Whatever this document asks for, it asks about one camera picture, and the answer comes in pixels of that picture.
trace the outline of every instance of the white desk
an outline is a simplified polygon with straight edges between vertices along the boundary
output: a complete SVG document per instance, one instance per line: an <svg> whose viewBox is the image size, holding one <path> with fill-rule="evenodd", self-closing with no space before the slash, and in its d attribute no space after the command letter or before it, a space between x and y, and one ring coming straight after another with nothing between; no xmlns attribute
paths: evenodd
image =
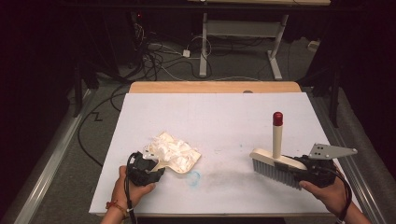
<svg viewBox="0 0 396 224"><path fill-rule="evenodd" d="M168 86L186 85L193 91L202 91L206 84L209 87L226 85L226 82L172 83ZM249 89L249 82L228 83L235 89ZM161 85L155 83L152 89L157 91L155 87ZM258 85L260 83L252 84L253 88ZM295 86L294 83L290 89L297 91ZM106 211L105 204L110 200L118 168L126 163L129 155L142 150L152 137L167 131L196 147L202 157L187 175L167 169L157 188L136 207L138 216L328 214L324 205L306 191L292 189L253 171L248 154L255 147L271 150L275 111L284 113L283 154L301 156L316 142L328 144L312 105L302 92L128 94L90 213L102 215Z"/></svg>

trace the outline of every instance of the gray carpet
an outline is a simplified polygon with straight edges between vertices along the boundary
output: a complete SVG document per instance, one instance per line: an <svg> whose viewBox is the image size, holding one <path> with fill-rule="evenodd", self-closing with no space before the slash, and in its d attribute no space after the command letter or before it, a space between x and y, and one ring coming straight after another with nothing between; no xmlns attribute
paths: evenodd
<svg viewBox="0 0 396 224"><path fill-rule="evenodd" d="M301 39L292 44L282 43L281 48L277 54L277 61L281 73L285 80L297 80L304 76L309 64L312 61L314 53L307 50L308 41ZM176 44L167 43L167 46L181 52L184 47ZM216 56L221 53L228 52L227 48L218 48L212 51L209 56L209 62L212 70L211 76L207 80L216 80L227 78L224 80L264 80L274 81L265 50L272 47L270 40L264 40L257 46L246 45L243 48L235 49L225 56ZM161 54L164 59L171 60L176 58L176 55ZM199 53L195 53L192 57L198 57ZM159 71L157 74L158 80L200 80L191 73L191 67L194 74L198 74L197 60L184 60L189 63L178 63L170 66L172 63L164 63L163 67L170 66L165 70ZM123 74L127 74L130 69L127 65L121 65L120 70ZM142 81L150 81L154 79L152 71L149 78L144 78ZM92 100L86 105L89 107L87 111L102 103L106 98L111 96L111 93L120 85L119 83L109 79L103 74L99 74L100 87L97 91L92 93ZM127 92L128 86L124 86L118 92ZM114 98L115 106L121 107L123 97ZM363 193L370 195L368 203L363 206L365 214L374 223L392 223L396 218L394 208L396 207L396 185L393 177L389 174L382 161L376 155L370 140L364 134L359 121L350 109L347 98L340 91L339 107L338 107L338 124L339 128L334 129L328 119L329 104L328 97L314 98L310 96L313 107L315 108L319 120L327 134L331 144L345 147L355 147L360 153L354 158L353 162L357 167L358 174L361 174L361 180L367 188L364 188ZM70 119L73 111L71 105L69 115L65 119ZM76 131L67 150L64 154L63 160L56 172L56 176L50 183L41 204L33 216L31 223L98 223L101 218L90 215L88 213L92 196L101 173L101 167L92 161L81 149L81 145L99 162L103 162L106 157L106 152L111 141L112 134L117 124L118 110L114 108L110 102L100 105L94 110L97 112L91 114L81 126L80 139L78 142ZM62 125L57 135L61 138ZM58 138L55 137L51 146L55 145ZM1 223L13 223L23 207L27 197L32 191L35 182L44 169L53 151L52 147L46 151L41 161L33 170L32 175L26 181L19 197L14 204L10 206L6 216ZM198 219L156 219L156 218L142 218L142 223L334 223L334 217L285 217L285 218L247 218L247 219L232 219L232 218L198 218Z"/></svg>

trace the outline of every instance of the brush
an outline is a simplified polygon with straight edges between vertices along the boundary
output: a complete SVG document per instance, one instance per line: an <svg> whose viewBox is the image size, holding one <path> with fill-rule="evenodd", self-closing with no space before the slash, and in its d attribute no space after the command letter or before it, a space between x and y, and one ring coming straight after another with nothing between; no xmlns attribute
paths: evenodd
<svg viewBox="0 0 396 224"><path fill-rule="evenodd" d="M282 132L283 114L275 112L273 115L273 151L255 148L249 156L253 159L255 172L293 188L301 189L298 181L294 179L293 174L289 171L295 169L306 170L306 167L299 161L281 155Z"/></svg>

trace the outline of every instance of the black cable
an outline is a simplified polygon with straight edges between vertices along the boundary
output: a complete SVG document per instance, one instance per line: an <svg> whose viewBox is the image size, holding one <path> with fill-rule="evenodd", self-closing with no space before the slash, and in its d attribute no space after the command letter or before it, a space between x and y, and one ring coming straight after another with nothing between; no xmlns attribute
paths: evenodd
<svg viewBox="0 0 396 224"><path fill-rule="evenodd" d="M91 159L93 160L96 164L98 164L100 167L103 167L103 164L101 162L99 162L96 158L94 158L88 151L87 149L82 145L82 141L81 141L81 137L80 137L80 132L81 132L81 127L82 125L85 123L85 121L87 120L87 118L90 116L90 114L92 114L93 111L95 111L99 106L101 106L102 104L104 104L105 102L107 102L108 100L110 100L113 97L117 97L117 96L121 96L124 95L125 93L120 93L120 94L116 94L114 96L108 97L106 98L104 101L102 101L99 105L97 105L93 110L90 111L90 113L88 113L87 116L85 116L85 118L82 120L82 122L80 123L80 125L78 126L78 133L77 133L77 138L78 138L78 143L82 149L82 151Z"/></svg>
<svg viewBox="0 0 396 224"><path fill-rule="evenodd" d="M191 74L192 74L193 77L195 77L194 68L193 68L192 63L190 63L190 62L183 61L183 62L173 63L173 64L171 64L171 65L169 65L169 66L167 66L167 67L164 67L164 69L170 68L170 67L172 67L172 66L174 66L174 65L176 65L176 64L178 64L178 63L188 63L188 64L190 65L190 68L191 68Z"/></svg>
<svg viewBox="0 0 396 224"><path fill-rule="evenodd" d="M126 86L126 85L129 86L129 84L122 84L122 85L118 86L113 92L111 92L111 95L110 95L110 103L111 103L111 105L113 106L114 109L118 110L119 112L121 112L121 110L120 110L118 107L116 107L116 106L114 105L114 102L113 102L114 94L116 94L117 91L119 91L120 89L122 89L122 88L123 88L124 86Z"/></svg>
<svg viewBox="0 0 396 224"><path fill-rule="evenodd" d="M171 63L171 62L174 62L174 61L177 61L177 60L180 60L180 59L185 59L185 57L181 56L181 57L178 57L178 58L169 60L169 61L165 61L165 62L163 62L163 63Z"/></svg>
<svg viewBox="0 0 396 224"><path fill-rule="evenodd" d="M153 64L153 68L154 68L154 76L155 76L155 78L154 78L154 81L157 81L157 78L158 78L158 72L157 72L157 65L156 65L156 63L155 63L155 59L154 59L154 57L151 55L151 54L149 54L148 55L149 56L149 58L150 58L150 60L151 60L151 62L152 62L152 64Z"/></svg>
<svg viewBox="0 0 396 224"><path fill-rule="evenodd" d="M134 205L132 204L131 195L129 192L129 164L131 163L131 158L133 155L134 155L134 153L129 156L128 161L126 163L126 177L125 177L125 181L124 181L124 191L125 191L126 200L127 200L127 204L128 204L129 217L131 218L132 223L136 224L137 220L136 220L136 217L134 216Z"/></svg>
<svg viewBox="0 0 396 224"><path fill-rule="evenodd" d="M256 47L259 46L266 38L262 38L262 37L255 37L255 38L250 38L250 39L230 39L230 38L220 38L218 36L210 36L210 37L214 37L216 39L219 39L221 41L227 41L228 44L230 44L230 46L222 46L222 45L216 45L214 43L213 40L210 40L210 42L212 43L212 53L215 56L226 56L230 53L232 53L235 49L244 49L244 48L249 48L249 47ZM253 40L251 43L243 43L244 41L251 41ZM227 48L229 47L230 49L223 54L217 54L215 53L215 48Z"/></svg>
<svg viewBox="0 0 396 224"><path fill-rule="evenodd" d="M268 58L268 63L265 65L265 66L263 66L259 71L257 71L257 76L258 76L258 80L261 80L260 79L260 71L263 71L265 68L267 68L269 65L271 65L271 61L272 61L273 59L270 59L270 58Z"/></svg>
<svg viewBox="0 0 396 224"><path fill-rule="evenodd" d="M297 4L297 6L300 6L300 5L301 5L300 3L296 2L295 0L293 0L293 2L294 2L295 4Z"/></svg>
<svg viewBox="0 0 396 224"><path fill-rule="evenodd" d="M139 73L142 70L142 67L143 67L143 62L142 62L142 60L139 60L139 63L136 66L136 68L132 72L130 72L128 75L126 75L124 78L129 78L129 77L136 75L137 73Z"/></svg>

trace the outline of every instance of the wire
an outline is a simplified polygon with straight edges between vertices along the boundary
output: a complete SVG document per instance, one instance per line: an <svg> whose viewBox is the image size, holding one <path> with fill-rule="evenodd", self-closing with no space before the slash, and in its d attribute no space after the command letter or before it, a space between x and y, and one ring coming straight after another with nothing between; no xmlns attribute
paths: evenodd
<svg viewBox="0 0 396 224"><path fill-rule="evenodd" d="M114 102L113 102L114 95L116 94L117 91L119 91L120 89L122 89L122 88L123 88L124 86L126 86L126 85L129 86L129 84L122 84L122 85L118 86L113 92L111 92L110 103L111 103L111 105L112 105L116 110L118 110L119 112L121 112L121 110L120 110L118 107L116 107L116 106L114 105Z"/></svg>
<svg viewBox="0 0 396 224"><path fill-rule="evenodd" d="M178 54L178 55L181 55L182 56L182 54L180 53L180 52L178 52L178 51L176 51L175 49L172 49L172 48L170 48L170 47L167 47L167 46L165 46L165 45L163 45L163 44L154 44L154 43L150 43L149 45L154 45L154 46L161 46L159 49L155 49L154 51L159 51L160 49L162 49L162 48L166 48L166 49L171 49L172 51L159 51L159 52L161 52L161 53L173 53L173 54Z"/></svg>
<svg viewBox="0 0 396 224"><path fill-rule="evenodd" d="M131 158L134 156L134 153L131 154L128 158L128 161L126 163L126 177L124 180L124 191L127 199L127 204L128 204L128 212L129 212L129 217L131 218L131 221L133 224L137 223L136 217L134 216L134 205L132 204L131 201L131 195L129 192L129 164L131 163Z"/></svg>
<svg viewBox="0 0 396 224"><path fill-rule="evenodd" d="M135 23L134 26L137 26L139 28L137 30L137 36L136 36L136 39L140 39L140 43L137 46L139 48L143 44L143 39L145 38L145 30L143 29L143 27L141 25L139 25L137 23Z"/></svg>
<svg viewBox="0 0 396 224"><path fill-rule="evenodd" d="M190 62L178 62L178 63L187 63L187 64L189 64L190 67L191 67L191 73L192 73L192 75L195 77L194 69L193 69L192 63L190 63ZM172 66L174 66L174 65L176 65L176 64L178 64L178 63L173 63L173 64L171 64L171 65L169 65L169 66L167 66L167 67L162 67L162 69L165 70L165 69L170 68L170 67L172 67Z"/></svg>
<svg viewBox="0 0 396 224"><path fill-rule="evenodd" d="M209 42L208 39L206 39L206 38L204 38L204 37L198 35L198 36L194 37L194 38L190 41L190 44L192 43L192 41L194 41L195 39L198 39L198 38L202 38L203 40L205 40L205 41L209 44L209 51L208 51L208 53L206 54L206 57L209 56L210 53L212 52L212 45L210 44L210 42Z"/></svg>
<svg viewBox="0 0 396 224"><path fill-rule="evenodd" d="M262 71L262 70L264 70L266 67L268 67L270 64L271 64L271 61L273 60L274 58L268 58L268 63L265 65L265 66L263 66L259 71L257 71L257 76L259 77L259 79L260 79L260 71Z"/></svg>
<svg viewBox="0 0 396 224"><path fill-rule="evenodd" d="M237 39L231 39L231 38L221 38L216 35L210 35L209 37L218 39L220 41L227 41L227 44L230 45L230 46L224 46L224 45L221 45L221 43L219 45L216 45L216 44L214 44L213 40L210 40L212 43L212 54L215 56L226 56L226 55L232 53L235 49L243 49L243 48L259 46L265 39L267 39L267 38L263 38L263 37L254 37L254 38L246 38L246 39L241 39L240 37L238 37ZM227 47L230 49L225 53L222 53L222 54L214 53L215 48L227 48Z"/></svg>
<svg viewBox="0 0 396 224"><path fill-rule="evenodd" d="M301 5L300 3L296 2L295 0L293 0L293 2L294 2L295 4L297 4L297 6L300 6L300 5Z"/></svg>
<svg viewBox="0 0 396 224"><path fill-rule="evenodd" d="M165 71L170 77L174 78L175 80L179 80L179 81L188 81L188 80L184 80L184 79L181 79L181 78L178 78L178 77L174 77L170 72L168 72L168 70L166 70L166 68L164 68L164 67L162 67L162 66L161 66L161 68L162 68L163 71Z"/></svg>
<svg viewBox="0 0 396 224"><path fill-rule="evenodd" d="M125 93L119 93L119 94L116 94L116 95L113 95L113 96L111 96L111 97L106 98L106 99L105 99L104 101L102 101L99 105L97 105L94 109L92 109L92 110L90 111L90 113L88 113L88 115L85 116L84 120L83 120L83 121L80 123L80 125L78 126L77 138L78 138L78 143L79 143L79 145L80 145L82 151L83 151L91 160L93 160L96 164L98 164L100 167L103 167L103 164L102 164L101 162L99 162L94 156L92 156L92 155L87 151L87 149L82 145L81 136L80 136L81 127L82 127L82 125L85 123L85 121L87 120L87 118L88 118L88 117L93 113L93 111L95 111L99 106L101 106L102 104L104 104L105 102L109 101L110 99L112 99L112 98L114 98L114 97L121 96L121 95L124 95L124 94L125 94Z"/></svg>

